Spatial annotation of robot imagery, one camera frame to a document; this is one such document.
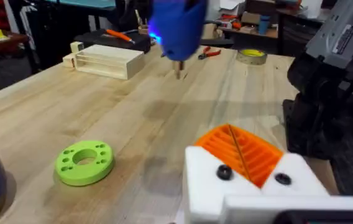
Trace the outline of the left gripper white orange left finger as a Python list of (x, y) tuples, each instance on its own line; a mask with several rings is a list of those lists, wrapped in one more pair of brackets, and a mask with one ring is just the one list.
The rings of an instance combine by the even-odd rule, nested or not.
[(237, 142), (242, 130), (224, 124), (185, 148), (183, 197), (187, 223), (219, 223), (228, 195), (258, 195), (261, 180), (250, 173), (243, 146)]

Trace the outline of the left gripper white orange right finger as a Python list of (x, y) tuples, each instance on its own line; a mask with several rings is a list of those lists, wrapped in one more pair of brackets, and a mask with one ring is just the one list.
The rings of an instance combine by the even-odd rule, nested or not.
[(241, 160), (241, 175), (267, 195), (328, 197), (302, 156), (284, 152), (236, 126), (229, 127)]

